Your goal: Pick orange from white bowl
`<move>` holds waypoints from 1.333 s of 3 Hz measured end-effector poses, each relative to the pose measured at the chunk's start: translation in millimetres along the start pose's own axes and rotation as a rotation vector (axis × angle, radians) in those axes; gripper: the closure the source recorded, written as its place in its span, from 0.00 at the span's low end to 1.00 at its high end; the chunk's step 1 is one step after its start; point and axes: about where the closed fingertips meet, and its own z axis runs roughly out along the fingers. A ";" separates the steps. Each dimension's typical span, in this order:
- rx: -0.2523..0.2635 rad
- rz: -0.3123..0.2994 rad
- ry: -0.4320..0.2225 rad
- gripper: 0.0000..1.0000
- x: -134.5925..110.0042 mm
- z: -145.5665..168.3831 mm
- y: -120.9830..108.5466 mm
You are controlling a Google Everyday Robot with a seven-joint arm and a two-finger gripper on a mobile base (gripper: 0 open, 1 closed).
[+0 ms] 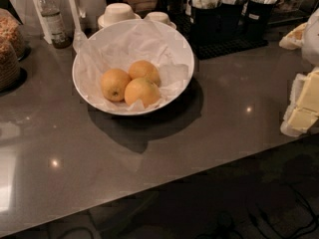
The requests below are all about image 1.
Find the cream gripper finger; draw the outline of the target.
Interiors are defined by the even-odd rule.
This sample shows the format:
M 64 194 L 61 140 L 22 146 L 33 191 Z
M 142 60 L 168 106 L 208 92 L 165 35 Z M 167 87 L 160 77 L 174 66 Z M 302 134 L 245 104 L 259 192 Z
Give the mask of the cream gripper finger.
M 303 33 L 305 28 L 306 23 L 302 23 L 294 28 L 280 40 L 279 46 L 287 50 L 295 50 L 301 48 L 303 45 Z
M 289 101 L 280 130 L 298 137 L 319 120 L 319 68 L 307 75 L 296 75 Z

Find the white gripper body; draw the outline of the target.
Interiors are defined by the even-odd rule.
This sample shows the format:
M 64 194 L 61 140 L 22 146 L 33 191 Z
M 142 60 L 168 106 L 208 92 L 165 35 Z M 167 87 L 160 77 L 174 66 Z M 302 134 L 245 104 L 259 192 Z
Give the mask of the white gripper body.
M 319 66 L 319 9 L 309 18 L 303 32 L 302 57 L 315 67 Z

